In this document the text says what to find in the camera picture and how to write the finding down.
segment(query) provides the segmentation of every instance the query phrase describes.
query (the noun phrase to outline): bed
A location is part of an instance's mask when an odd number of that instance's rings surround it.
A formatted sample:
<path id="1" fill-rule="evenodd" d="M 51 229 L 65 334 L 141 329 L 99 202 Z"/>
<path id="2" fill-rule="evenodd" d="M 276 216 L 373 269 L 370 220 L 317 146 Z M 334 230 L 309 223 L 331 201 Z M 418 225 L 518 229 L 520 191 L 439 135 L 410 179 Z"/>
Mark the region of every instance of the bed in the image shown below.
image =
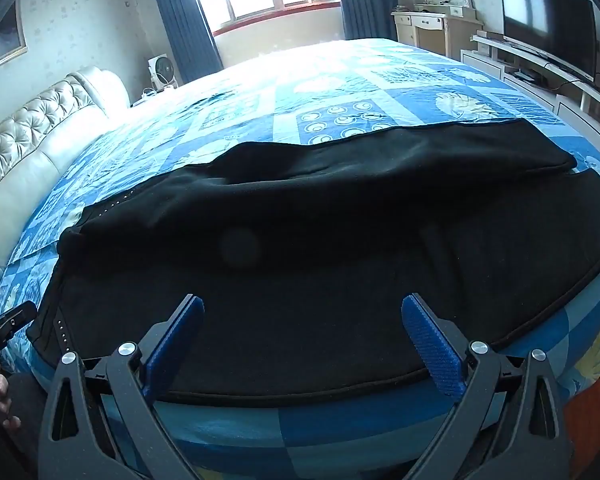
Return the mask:
<path id="1" fill-rule="evenodd" d="M 82 209 L 151 176 L 209 162 L 240 142 L 313 144 L 390 126 L 527 118 L 600 174 L 600 153 L 549 111 L 452 59 L 389 40 L 337 41 L 270 54 L 127 111 L 66 169 L 23 228 L 0 278 L 0 314 L 40 304 L 56 241 Z M 600 273 L 507 352 L 543 349 L 565 401 L 600 377 Z M 53 370 L 19 332 L 2 359 Z M 431 380 L 334 402 L 279 408 L 158 403 L 171 436 L 206 478 L 377 478 L 419 456 L 448 399 Z M 119 416 L 107 401 L 112 427 Z M 128 459 L 134 462 L 132 450 Z"/>

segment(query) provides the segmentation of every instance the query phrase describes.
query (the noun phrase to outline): orange object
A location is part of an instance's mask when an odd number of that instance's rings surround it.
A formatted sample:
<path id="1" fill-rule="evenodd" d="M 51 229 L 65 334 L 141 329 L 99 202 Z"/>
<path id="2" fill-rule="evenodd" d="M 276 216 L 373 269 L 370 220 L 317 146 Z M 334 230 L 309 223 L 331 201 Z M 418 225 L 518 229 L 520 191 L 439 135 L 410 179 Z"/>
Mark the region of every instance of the orange object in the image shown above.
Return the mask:
<path id="1" fill-rule="evenodd" d="M 600 451 L 600 378 L 567 403 L 564 417 L 574 445 L 571 477 L 577 478 Z"/>

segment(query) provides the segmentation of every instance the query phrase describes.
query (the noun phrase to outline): metal screw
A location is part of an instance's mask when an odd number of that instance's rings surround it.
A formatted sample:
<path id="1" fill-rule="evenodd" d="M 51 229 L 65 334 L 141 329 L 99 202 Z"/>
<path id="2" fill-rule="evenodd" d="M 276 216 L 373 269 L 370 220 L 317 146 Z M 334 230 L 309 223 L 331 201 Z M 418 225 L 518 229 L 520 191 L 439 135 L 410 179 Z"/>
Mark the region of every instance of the metal screw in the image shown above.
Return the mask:
<path id="1" fill-rule="evenodd" d="M 471 350 L 477 354 L 486 354 L 489 351 L 489 346 L 482 341 L 474 341 L 471 343 Z"/>
<path id="2" fill-rule="evenodd" d="M 65 365 L 70 365 L 75 361 L 75 354 L 73 352 L 67 352 L 62 356 L 62 362 Z"/>
<path id="3" fill-rule="evenodd" d="M 531 357 L 536 361 L 544 361 L 546 359 L 546 354 L 539 348 L 531 351 Z"/>
<path id="4" fill-rule="evenodd" d="M 131 355 L 135 351 L 136 351 L 136 345 L 134 345 L 133 343 L 123 343 L 118 348 L 118 353 L 120 355 Z"/>

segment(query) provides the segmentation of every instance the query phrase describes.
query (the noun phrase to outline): black fleece blanket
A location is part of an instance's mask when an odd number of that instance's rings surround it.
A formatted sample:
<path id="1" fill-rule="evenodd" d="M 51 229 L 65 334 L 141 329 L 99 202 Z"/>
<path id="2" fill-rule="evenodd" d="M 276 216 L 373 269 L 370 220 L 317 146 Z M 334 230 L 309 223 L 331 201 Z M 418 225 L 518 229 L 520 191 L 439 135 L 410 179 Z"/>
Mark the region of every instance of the black fleece blanket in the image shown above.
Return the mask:
<path id="1" fill-rule="evenodd" d="M 164 399 L 279 406 L 425 376 L 419 292 L 502 348 L 600 271 L 600 177 L 525 120 L 247 142 L 86 208 L 29 330 L 55 365 L 110 354 L 187 293 L 205 325 Z"/>

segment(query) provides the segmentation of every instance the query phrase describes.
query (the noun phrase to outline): leather headboard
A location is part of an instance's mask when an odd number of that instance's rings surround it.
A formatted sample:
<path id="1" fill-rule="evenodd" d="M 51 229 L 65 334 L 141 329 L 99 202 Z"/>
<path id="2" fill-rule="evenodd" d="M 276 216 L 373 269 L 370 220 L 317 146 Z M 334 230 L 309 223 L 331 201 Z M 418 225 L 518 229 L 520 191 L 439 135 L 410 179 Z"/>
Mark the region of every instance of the leather headboard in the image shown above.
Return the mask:
<path id="1" fill-rule="evenodd" d="M 129 106 L 122 81 L 89 67 L 0 123 L 0 277 L 33 211 L 75 158 Z"/>

